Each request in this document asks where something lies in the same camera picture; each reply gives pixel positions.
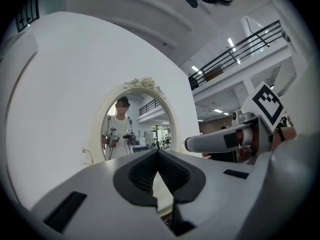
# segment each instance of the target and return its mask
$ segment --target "white pillar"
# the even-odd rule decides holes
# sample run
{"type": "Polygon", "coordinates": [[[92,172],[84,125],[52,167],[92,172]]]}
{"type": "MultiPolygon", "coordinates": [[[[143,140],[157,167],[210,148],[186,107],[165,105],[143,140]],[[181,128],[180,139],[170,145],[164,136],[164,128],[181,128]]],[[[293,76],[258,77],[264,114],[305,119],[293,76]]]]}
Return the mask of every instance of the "white pillar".
{"type": "Polygon", "coordinates": [[[255,87],[251,82],[250,78],[247,78],[245,80],[243,80],[244,86],[248,92],[249,95],[253,94],[255,92],[255,87]]]}

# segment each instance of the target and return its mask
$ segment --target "cable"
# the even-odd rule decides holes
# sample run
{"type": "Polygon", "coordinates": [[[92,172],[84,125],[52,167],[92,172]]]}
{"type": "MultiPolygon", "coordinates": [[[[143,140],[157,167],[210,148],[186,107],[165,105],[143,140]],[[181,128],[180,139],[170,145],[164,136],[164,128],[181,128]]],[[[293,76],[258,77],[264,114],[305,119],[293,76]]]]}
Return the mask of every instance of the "cable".
{"type": "Polygon", "coordinates": [[[123,146],[124,146],[124,150],[125,150],[125,152],[126,152],[126,155],[128,155],[128,152],[127,152],[127,150],[126,150],[126,140],[124,141],[123,146]]]}
{"type": "Polygon", "coordinates": [[[107,161],[107,158],[106,158],[106,151],[107,151],[107,148],[105,148],[105,150],[104,150],[104,151],[102,150],[103,155],[104,155],[104,159],[107,161]]]}
{"type": "Polygon", "coordinates": [[[112,152],[113,152],[113,151],[114,151],[114,148],[112,148],[112,149],[110,148],[110,149],[109,149],[109,160],[111,159],[111,156],[112,156],[112,152]]]}
{"type": "Polygon", "coordinates": [[[285,136],[284,136],[284,133],[283,133],[282,130],[281,130],[280,125],[278,124],[278,126],[277,126],[276,128],[278,129],[278,132],[279,132],[281,141],[282,141],[282,142],[285,142],[285,141],[286,141],[286,138],[285,138],[285,136]]]}

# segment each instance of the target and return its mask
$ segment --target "balcony railing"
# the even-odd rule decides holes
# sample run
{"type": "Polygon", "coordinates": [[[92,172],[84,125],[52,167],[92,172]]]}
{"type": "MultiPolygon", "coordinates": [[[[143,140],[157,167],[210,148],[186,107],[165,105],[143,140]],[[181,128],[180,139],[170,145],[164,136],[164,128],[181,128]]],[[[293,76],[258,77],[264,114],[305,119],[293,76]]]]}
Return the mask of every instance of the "balcony railing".
{"type": "Polygon", "coordinates": [[[39,19],[39,0],[27,0],[15,17],[18,33],[39,19]]]}
{"type": "Polygon", "coordinates": [[[155,109],[159,105],[160,105],[159,102],[156,101],[155,99],[150,101],[147,105],[144,105],[142,108],[140,108],[140,116],[142,116],[143,114],[147,113],[152,109],[155,109]]]}
{"type": "Polygon", "coordinates": [[[254,54],[263,52],[281,37],[282,28],[279,20],[253,33],[189,76],[191,89],[198,88],[199,85],[212,80],[227,68],[242,63],[254,54]]]}

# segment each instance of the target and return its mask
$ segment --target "ornate mirror frame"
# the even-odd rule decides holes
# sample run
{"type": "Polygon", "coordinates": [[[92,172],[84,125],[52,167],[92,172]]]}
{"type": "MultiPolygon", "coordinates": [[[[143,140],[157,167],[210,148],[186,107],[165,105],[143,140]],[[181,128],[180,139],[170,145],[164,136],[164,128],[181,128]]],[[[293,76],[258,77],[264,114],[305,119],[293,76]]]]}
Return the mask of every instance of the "ornate mirror frame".
{"type": "Polygon", "coordinates": [[[112,105],[122,96],[132,93],[145,93],[156,101],[158,101],[162,109],[167,113],[171,127],[171,146],[170,149],[177,152],[182,152],[181,135],[177,117],[173,111],[172,105],[166,99],[165,94],[160,86],[156,86],[155,81],[151,77],[144,77],[140,80],[135,78],[130,82],[117,87],[112,93],[106,95],[100,108],[95,113],[96,116],[92,121],[89,145],[83,147],[82,151],[86,154],[86,164],[94,165],[105,161],[105,156],[102,150],[101,132],[105,117],[112,105]]]}

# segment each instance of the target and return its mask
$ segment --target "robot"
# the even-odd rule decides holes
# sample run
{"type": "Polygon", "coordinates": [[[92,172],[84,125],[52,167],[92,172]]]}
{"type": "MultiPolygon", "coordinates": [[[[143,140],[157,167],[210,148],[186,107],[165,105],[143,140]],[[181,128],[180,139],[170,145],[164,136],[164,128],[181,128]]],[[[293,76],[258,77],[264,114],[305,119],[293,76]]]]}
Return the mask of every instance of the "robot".
{"type": "Polygon", "coordinates": [[[137,137],[135,135],[134,130],[132,130],[132,129],[127,130],[125,135],[123,136],[123,138],[127,140],[128,145],[132,145],[132,146],[136,145],[136,138],[137,137]]]}
{"type": "Polygon", "coordinates": [[[119,136],[116,133],[116,128],[110,128],[110,132],[107,137],[107,145],[110,148],[115,148],[117,146],[117,142],[119,141],[119,136]]]}
{"type": "MultiPolygon", "coordinates": [[[[233,127],[189,137],[185,148],[210,153],[250,148],[256,131],[254,165],[172,150],[141,151],[81,170],[45,195],[31,213],[52,233],[71,240],[267,238],[311,189],[320,134],[301,136],[270,152],[272,131],[264,115],[241,109],[232,115],[233,127]],[[159,219],[152,195],[157,172],[173,196],[170,228],[159,219]]],[[[132,140],[134,133],[125,136],[132,140]]]]}

